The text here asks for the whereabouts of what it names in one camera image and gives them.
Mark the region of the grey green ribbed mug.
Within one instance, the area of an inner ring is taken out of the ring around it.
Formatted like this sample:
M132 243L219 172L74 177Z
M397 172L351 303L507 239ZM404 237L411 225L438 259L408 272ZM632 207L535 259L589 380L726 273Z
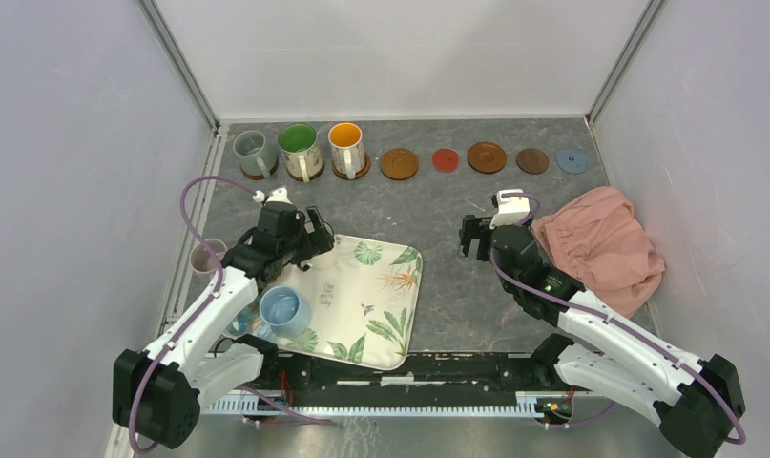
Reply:
M278 152L259 131L246 131L239 134L233 144L233 152L239 167L251 174L267 176L279 163Z

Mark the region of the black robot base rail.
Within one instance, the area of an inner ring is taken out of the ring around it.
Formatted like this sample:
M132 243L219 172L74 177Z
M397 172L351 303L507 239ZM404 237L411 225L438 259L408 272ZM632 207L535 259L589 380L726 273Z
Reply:
M283 352L249 385L293 407L515 406L518 393L572 391L547 361L506 352L410 353L388 371Z

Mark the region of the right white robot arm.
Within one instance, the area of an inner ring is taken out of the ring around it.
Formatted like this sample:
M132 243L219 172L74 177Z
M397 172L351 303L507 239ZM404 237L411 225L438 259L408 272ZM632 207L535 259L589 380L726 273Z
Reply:
M556 328L533 353L531 377L544 389L586 388L649 420L688 457L742 445L745 404L737 368L667 343L614 312L582 282L545 262L527 224L497 225L466 215L462 256L494 269L504 291L531 317Z

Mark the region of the brown wooden coaster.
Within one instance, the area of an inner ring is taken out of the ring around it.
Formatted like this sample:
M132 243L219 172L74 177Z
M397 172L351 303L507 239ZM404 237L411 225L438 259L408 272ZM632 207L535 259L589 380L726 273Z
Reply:
M240 169L241 173L246 178L248 178L248 179L251 179L251 180L264 180L264 179L268 179L268 178L272 177L277 172L277 170L280 168L279 166L280 166L280 164L276 163L275 166L269 171L269 174L267 176L265 176L263 174L257 174L256 175L256 174L248 173L242 167L239 167L239 169Z
M490 141L474 143L468 149L468 165L476 172L490 175L501 171L507 163L507 153Z
M407 148L393 148L380 159L382 174L392 180L406 180L414 177L419 170L419 158Z
M349 177L344 172L339 170L338 167L334 163L331 163L331 165L332 165L333 173L338 178L343 179L343 180L349 180ZM364 177L369 172L370 167L371 167L371 159L370 159L369 155L366 155L365 156L364 167L358 173L355 174L354 179L360 179L360 178Z
M320 169L318 172L316 172L316 173L315 173L314 175L312 175L312 176L309 176L307 179L304 179L304 178L302 178L302 177L300 177L300 176L296 176L296 175L292 174L292 173L291 173L291 172L288 170L288 168L286 169L286 173L287 173L287 174L288 174L288 175L289 175L289 176L290 176L292 179L294 179L294 180L296 180L296 181L299 181L299 182L310 182L310 181L314 181L315 179L317 179L318 177L320 177L320 176L323 174L323 170L324 170L324 165L323 165L323 167L322 167L322 168L321 168L321 169Z

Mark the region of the dark walnut coaster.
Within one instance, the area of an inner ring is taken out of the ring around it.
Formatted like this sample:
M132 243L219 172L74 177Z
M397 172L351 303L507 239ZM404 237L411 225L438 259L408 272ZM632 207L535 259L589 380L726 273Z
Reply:
M550 167L547 155L536 148L525 148L519 151L516 164L523 172L531 175L543 174Z

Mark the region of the pink drawstring cloth bag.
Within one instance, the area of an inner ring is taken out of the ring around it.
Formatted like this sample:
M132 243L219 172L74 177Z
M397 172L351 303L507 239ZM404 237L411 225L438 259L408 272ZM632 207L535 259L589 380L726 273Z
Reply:
M531 224L551 263L631 318L659 287L666 264L631 202L601 186Z

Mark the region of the light blue mug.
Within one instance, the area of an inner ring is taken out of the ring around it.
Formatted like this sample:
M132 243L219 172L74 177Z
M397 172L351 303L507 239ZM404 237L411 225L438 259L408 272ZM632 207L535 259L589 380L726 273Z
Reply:
M312 310L308 301L289 286L276 286L260 297L261 319L280 337L292 339L310 325Z

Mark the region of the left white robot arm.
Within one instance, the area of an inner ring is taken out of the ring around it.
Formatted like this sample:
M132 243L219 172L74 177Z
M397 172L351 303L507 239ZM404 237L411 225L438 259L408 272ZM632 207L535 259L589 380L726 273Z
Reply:
M252 343L234 343L213 361L211 345L245 306L276 281L285 267L329 252L335 244L315 206L301 211L292 203L267 200L256 226L216 258L207 290L183 316L144 349L124 350L114 361L112 418L130 440L151 440L177 448L193 432L201 411L245 383L272 386L279 362Z

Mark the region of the leaf patterned serving tray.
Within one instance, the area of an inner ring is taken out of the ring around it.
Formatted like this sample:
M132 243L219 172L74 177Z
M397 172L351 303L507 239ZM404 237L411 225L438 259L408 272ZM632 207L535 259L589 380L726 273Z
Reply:
M256 337L289 351L390 370L406 359L425 263L411 246L338 235L335 247L303 272L277 280L310 304L310 325L292 339L264 323Z

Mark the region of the white mug green inside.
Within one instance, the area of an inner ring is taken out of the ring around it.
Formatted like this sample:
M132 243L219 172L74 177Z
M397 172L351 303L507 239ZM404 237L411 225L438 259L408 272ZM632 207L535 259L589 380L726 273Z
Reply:
M314 175L324 165L317 131L308 124L292 124L278 136L278 144L286 169L304 179Z

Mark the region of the white mug orange inside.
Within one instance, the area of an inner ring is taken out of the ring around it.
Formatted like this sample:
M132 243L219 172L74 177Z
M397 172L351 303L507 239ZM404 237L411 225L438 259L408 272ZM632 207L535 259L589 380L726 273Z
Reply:
M362 129L354 123L339 123L329 130L328 140L332 163L344 172L349 180L355 180L355 174L364 167L366 156Z

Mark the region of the blue round coaster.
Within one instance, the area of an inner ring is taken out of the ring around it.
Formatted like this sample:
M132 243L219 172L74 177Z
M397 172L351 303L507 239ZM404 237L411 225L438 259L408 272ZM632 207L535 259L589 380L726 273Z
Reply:
M555 159L562 171L572 175L583 174L588 167L586 155L575 149L561 150L556 154Z

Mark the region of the red round coaster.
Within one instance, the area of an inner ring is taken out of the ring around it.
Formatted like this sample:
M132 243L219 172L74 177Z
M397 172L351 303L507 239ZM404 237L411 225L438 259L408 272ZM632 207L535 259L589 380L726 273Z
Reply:
M452 173L459 166L459 155L451 148L440 148L431 157L433 167L440 173Z

